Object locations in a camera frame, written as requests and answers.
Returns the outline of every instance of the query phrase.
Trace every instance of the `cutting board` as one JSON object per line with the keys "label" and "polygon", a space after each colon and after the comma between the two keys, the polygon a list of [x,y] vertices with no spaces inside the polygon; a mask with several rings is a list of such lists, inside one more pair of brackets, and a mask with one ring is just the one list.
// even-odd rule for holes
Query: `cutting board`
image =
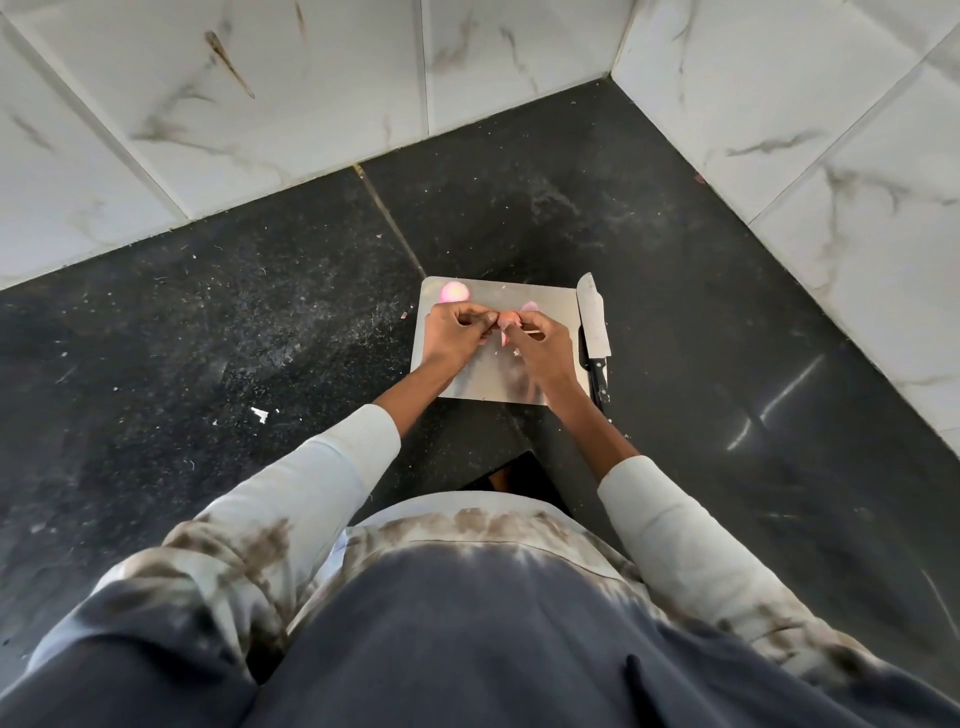
{"label": "cutting board", "polygon": [[[580,307],[577,305],[577,291],[574,288],[430,276],[420,286],[417,333],[414,336],[410,371],[415,370],[423,359],[423,320],[433,304],[440,302],[440,289],[452,280],[460,281],[469,289],[470,300],[474,303],[480,303],[497,311],[513,311],[529,301],[534,301],[543,313],[569,328],[577,381],[589,394],[587,371],[577,364]],[[493,333],[490,341],[477,350],[466,368],[440,396],[456,400],[546,404],[543,392],[527,376],[523,357],[519,356],[516,347],[509,342],[505,347],[500,346],[499,330]]]}

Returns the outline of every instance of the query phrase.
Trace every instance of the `left hand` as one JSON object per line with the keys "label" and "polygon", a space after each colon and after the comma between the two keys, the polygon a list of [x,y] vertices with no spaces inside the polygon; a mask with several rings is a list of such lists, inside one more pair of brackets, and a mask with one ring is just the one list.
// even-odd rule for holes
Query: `left hand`
{"label": "left hand", "polygon": [[423,321],[422,367],[453,379],[486,341],[499,314],[469,301],[437,303]]}

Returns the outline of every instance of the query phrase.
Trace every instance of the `black tile floor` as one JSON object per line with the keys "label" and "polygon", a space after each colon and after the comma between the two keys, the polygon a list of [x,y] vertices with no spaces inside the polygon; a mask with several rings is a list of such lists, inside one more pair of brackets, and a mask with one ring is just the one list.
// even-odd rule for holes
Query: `black tile floor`
{"label": "black tile floor", "polygon": [[[816,613],[960,696],[960,461],[610,81],[0,292],[0,686],[113,563],[406,371],[421,270],[607,302],[611,416]],[[250,407],[268,410],[261,424]],[[532,448],[440,400],[358,518]]]}

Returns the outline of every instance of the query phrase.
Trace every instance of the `shirt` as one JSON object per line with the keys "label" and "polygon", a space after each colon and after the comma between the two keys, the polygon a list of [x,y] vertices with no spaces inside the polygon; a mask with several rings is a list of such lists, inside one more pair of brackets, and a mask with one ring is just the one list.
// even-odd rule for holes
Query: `shirt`
{"label": "shirt", "polygon": [[346,528],[399,446],[366,405],[118,564],[0,723],[960,725],[647,457],[599,486],[625,556],[500,493]]}

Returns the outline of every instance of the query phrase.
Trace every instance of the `knife handle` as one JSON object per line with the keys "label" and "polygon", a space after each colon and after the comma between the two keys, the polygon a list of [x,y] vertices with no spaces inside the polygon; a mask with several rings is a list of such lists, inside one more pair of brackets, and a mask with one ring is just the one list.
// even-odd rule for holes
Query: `knife handle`
{"label": "knife handle", "polygon": [[610,404],[610,392],[607,389],[607,360],[591,359],[588,372],[593,403],[597,405],[597,409],[606,414],[606,407]]}

